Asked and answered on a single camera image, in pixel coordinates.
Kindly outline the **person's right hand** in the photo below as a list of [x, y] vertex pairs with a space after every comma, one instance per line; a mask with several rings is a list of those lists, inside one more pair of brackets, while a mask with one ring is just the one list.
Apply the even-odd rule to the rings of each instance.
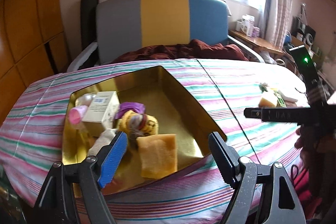
[[300, 157], [303, 161], [308, 161], [315, 153], [317, 127], [301, 125], [296, 133], [298, 139], [294, 144], [296, 149], [301, 149]]

